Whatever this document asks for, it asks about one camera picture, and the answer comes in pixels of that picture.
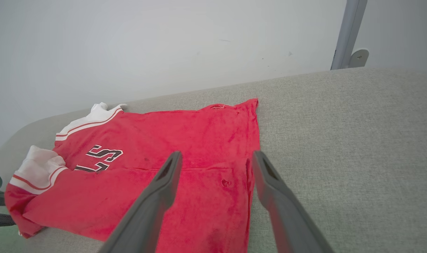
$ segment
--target metal pole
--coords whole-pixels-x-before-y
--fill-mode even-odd
[[[334,59],[330,67],[331,70],[345,69],[348,67],[367,2],[368,0],[346,1],[342,27],[340,28]]]

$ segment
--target white wall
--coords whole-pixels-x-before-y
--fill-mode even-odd
[[[346,0],[0,0],[0,146],[44,117],[330,69]]]
[[[368,0],[354,50],[367,48],[367,67],[427,72],[427,0]]]

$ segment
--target red fabric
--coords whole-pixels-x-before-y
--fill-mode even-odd
[[[54,151],[69,169],[39,195],[18,197],[24,190],[9,184],[6,205],[24,234],[49,226],[104,241],[168,156],[180,150],[178,191],[156,251],[246,252],[254,188],[250,160],[260,148],[256,108],[257,99],[250,99],[197,111],[120,111],[103,125],[56,141]],[[112,154],[87,155],[102,149],[122,154],[111,162],[104,159]],[[109,167],[97,173],[75,169],[95,169],[98,162]]]

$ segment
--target red jersey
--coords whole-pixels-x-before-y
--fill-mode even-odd
[[[53,151],[32,146],[5,192],[24,237],[43,226],[107,240],[168,156],[183,155],[178,191],[157,252],[246,252],[260,148],[257,99],[236,106],[145,114],[91,113],[56,134]]]

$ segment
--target gray fabric surface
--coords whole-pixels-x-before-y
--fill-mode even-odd
[[[262,151],[337,253],[427,252],[427,74],[320,72],[129,102],[126,111],[200,109],[253,97],[260,101]],[[29,146],[52,149],[54,134],[88,112],[19,130],[0,150],[3,180]],[[101,245],[59,229],[24,240],[16,227],[0,228],[0,252],[89,253]],[[248,250],[276,252],[256,193]]]

